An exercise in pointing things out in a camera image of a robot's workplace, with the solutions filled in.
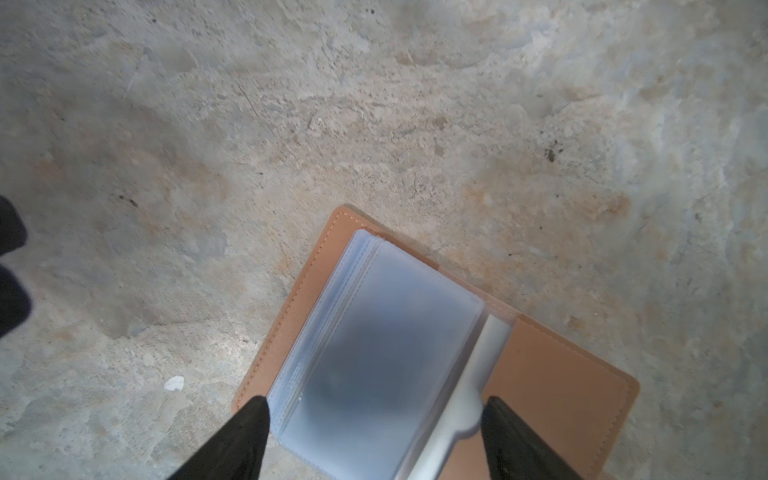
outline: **white spot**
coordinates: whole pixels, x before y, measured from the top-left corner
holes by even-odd
[[[166,390],[169,392],[176,392],[177,390],[181,390],[184,388],[184,377],[183,376],[172,376],[168,379],[167,382],[165,382],[165,385],[163,385]]]

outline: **wallet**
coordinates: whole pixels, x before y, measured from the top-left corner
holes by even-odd
[[[592,480],[639,391],[632,376],[342,206],[232,409],[266,396],[277,440],[339,480],[483,479],[479,415],[495,396]]]

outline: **stitched edge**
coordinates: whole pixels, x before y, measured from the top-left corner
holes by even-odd
[[[296,296],[299,295],[299,292],[301,291],[302,287],[304,286],[304,280],[306,280],[307,275],[310,274],[310,270],[312,269],[312,265],[315,264],[315,261],[317,260],[317,257],[320,255],[320,252],[323,250],[323,247],[326,245],[326,241],[328,240],[328,236],[331,234],[331,231],[333,231],[333,228],[336,226],[336,222],[339,220],[339,217],[344,215],[345,217],[349,217],[350,219],[354,220],[355,223],[360,223],[359,220],[357,220],[355,217],[352,217],[345,211],[340,211],[336,214],[336,216],[333,218],[333,222],[331,223],[330,228],[326,232],[326,235],[323,237],[323,242],[320,244],[320,246],[317,248],[317,252],[315,253],[315,256],[312,258],[312,261],[310,262],[310,265],[307,267],[306,272],[301,276],[301,283],[299,283],[299,287],[296,289],[296,292],[290,297],[290,300],[288,302],[288,306],[286,307],[286,311],[283,312],[283,315],[280,317],[280,319],[277,321],[277,325],[275,326],[275,330],[270,335],[270,338],[266,339],[266,343],[264,343],[263,351],[260,352],[261,355],[259,355],[259,359],[257,360],[256,364],[251,367],[250,372],[248,373],[248,378],[246,382],[243,384],[243,388],[240,390],[240,394],[237,396],[237,401],[235,402],[237,404],[237,409],[239,410],[243,406],[243,397],[245,396],[245,392],[248,390],[248,386],[250,386],[250,383],[253,381],[253,377],[256,375],[256,371],[259,369],[259,365],[261,365],[262,361],[266,357],[266,353],[269,351],[270,347],[272,346],[272,342],[275,340],[275,337],[277,336],[277,332],[280,331],[280,327],[283,326],[283,322],[286,319],[286,316],[288,315],[288,312],[290,311],[290,307],[293,306],[294,300],[296,300]]]
[[[541,333],[545,334],[546,336],[548,336],[549,338],[553,339],[553,340],[554,340],[554,341],[556,341],[557,343],[560,343],[562,346],[565,346],[565,347],[567,347],[567,348],[568,348],[569,350],[571,350],[573,353],[576,353],[577,355],[579,355],[579,356],[581,356],[581,357],[584,357],[585,359],[587,359],[587,360],[589,360],[590,362],[594,363],[595,365],[599,366],[600,368],[602,368],[602,369],[603,369],[603,370],[605,370],[606,372],[610,373],[611,375],[613,375],[613,376],[615,376],[616,378],[618,378],[619,380],[621,380],[621,381],[624,383],[625,387],[626,387],[626,388],[624,389],[624,395],[623,395],[623,398],[622,398],[622,400],[621,400],[621,401],[622,401],[622,405],[621,405],[621,407],[619,408],[619,411],[616,413],[616,415],[614,415],[614,419],[611,421],[611,424],[608,426],[608,431],[605,433],[605,437],[603,437],[603,441],[602,441],[602,442],[600,442],[600,446],[598,447],[598,451],[597,451],[597,453],[595,453],[595,454],[594,454],[594,458],[592,459],[592,463],[591,463],[591,464],[590,464],[590,466],[589,466],[589,470],[588,470],[588,473],[587,473],[587,475],[593,475],[593,474],[595,473],[595,470],[594,470],[594,468],[595,468],[595,466],[597,466],[597,463],[598,463],[598,458],[600,457],[600,454],[601,454],[601,453],[603,452],[603,450],[605,449],[605,443],[608,441],[608,437],[610,437],[610,436],[611,436],[611,433],[614,431],[614,426],[616,425],[616,421],[619,419],[619,416],[621,415],[621,413],[622,413],[622,412],[624,412],[624,409],[626,409],[626,407],[627,407],[627,400],[629,400],[629,391],[630,391],[630,385],[629,385],[629,382],[627,382],[627,380],[626,380],[624,377],[622,377],[622,376],[618,375],[616,372],[613,372],[613,371],[611,371],[610,369],[608,369],[608,368],[607,368],[605,365],[603,365],[602,363],[600,363],[600,362],[595,362],[595,361],[594,361],[594,359],[592,359],[592,358],[590,358],[590,357],[586,356],[586,355],[585,355],[585,354],[583,354],[582,352],[579,352],[579,351],[578,351],[578,350],[576,350],[576,349],[575,349],[573,346],[571,346],[571,345],[568,345],[568,344],[567,344],[565,341],[563,341],[562,339],[559,339],[558,337],[554,336],[552,333],[548,332],[548,331],[547,331],[547,330],[546,330],[546,329],[545,329],[543,326],[537,326],[537,325],[535,325],[534,323],[529,323],[529,322],[526,322],[526,321],[523,321],[523,323],[524,323],[525,325],[528,325],[528,326],[530,326],[530,327],[532,327],[532,328],[536,329],[537,331],[539,331],[539,332],[541,332]]]

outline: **mottled beige surface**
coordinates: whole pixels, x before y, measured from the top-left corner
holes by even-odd
[[[0,3],[0,478],[163,478],[351,203],[636,376],[607,472],[768,478],[757,0]],[[184,389],[163,388],[172,376]],[[270,443],[263,478],[312,478]]]

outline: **brown leather wallet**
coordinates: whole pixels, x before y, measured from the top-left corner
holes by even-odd
[[[232,411],[254,396],[269,393],[349,239],[361,228],[394,243],[480,296],[490,314],[512,325],[483,390],[483,401],[491,396],[504,400],[582,478],[596,479],[640,392],[637,380],[445,271],[348,206],[333,211],[240,384]],[[456,442],[440,475],[440,480],[464,478],[490,478],[479,432]]]

